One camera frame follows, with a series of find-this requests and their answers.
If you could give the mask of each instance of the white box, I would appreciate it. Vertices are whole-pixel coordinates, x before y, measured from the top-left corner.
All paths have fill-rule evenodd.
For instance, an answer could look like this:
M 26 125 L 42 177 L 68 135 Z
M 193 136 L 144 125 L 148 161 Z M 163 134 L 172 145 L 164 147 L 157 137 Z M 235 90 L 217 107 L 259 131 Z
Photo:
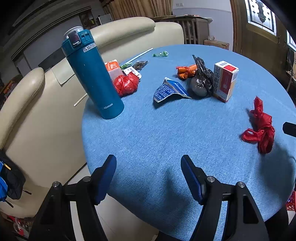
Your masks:
M 215 64 L 213 74 L 213 95 L 226 103 L 232 95 L 239 69 L 225 61 Z
M 118 76 L 123 75 L 122 70 L 116 59 L 105 63 L 105 67 L 112 81 L 114 81 Z

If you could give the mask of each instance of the wooden cabinet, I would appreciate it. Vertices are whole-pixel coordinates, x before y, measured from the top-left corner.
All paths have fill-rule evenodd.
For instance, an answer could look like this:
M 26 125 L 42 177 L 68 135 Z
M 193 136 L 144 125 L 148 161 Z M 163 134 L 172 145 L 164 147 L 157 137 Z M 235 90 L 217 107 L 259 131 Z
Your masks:
M 210 35 L 209 22 L 202 17 L 192 15 L 162 19 L 160 22 L 175 22 L 182 26 L 184 44 L 204 44 Z

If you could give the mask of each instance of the beige leather sofa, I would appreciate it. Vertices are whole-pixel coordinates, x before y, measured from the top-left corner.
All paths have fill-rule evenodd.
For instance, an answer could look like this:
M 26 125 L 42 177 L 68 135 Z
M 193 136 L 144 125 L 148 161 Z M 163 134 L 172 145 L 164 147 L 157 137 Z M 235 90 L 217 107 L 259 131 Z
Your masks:
M 121 62 L 150 48 L 183 44 L 183 30 L 172 22 L 149 18 L 118 20 L 91 30 L 103 60 Z M 0 110 L 0 149 L 22 169 L 26 177 L 20 200 L 0 210 L 17 217 L 34 216 L 53 181 L 66 183 L 86 160 L 81 139 L 85 94 L 68 61 L 63 59 L 44 73 L 28 73 Z

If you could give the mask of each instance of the screw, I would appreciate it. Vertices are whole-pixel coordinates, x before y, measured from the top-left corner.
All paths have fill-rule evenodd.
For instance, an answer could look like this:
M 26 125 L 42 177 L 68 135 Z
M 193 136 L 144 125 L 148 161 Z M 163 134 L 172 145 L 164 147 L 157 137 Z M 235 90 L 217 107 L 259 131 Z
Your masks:
M 213 182 L 215 181 L 215 178 L 212 177 L 212 176 L 208 176 L 208 177 L 207 177 L 207 180 L 208 180 L 209 182 L 213 183 Z
M 52 183 L 52 187 L 57 188 L 59 186 L 59 182 L 58 181 L 54 181 Z
M 89 182 L 91 180 L 90 176 L 86 176 L 82 179 L 85 183 Z
M 243 182 L 238 182 L 237 185 L 241 188 L 244 188 L 246 186 Z

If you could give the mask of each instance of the stained glass window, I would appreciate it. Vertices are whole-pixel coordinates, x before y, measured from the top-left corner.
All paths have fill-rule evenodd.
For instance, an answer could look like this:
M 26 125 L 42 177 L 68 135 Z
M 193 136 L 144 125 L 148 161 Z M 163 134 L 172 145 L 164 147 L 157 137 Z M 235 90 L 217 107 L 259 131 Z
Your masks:
M 287 44 L 294 50 L 296 51 L 296 44 L 294 40 L 291 38 L 290 34 L 287 31 Z
M 274 13 L 260 0 L 245 0 L 248 23 L 268 31 L 276 36 Z

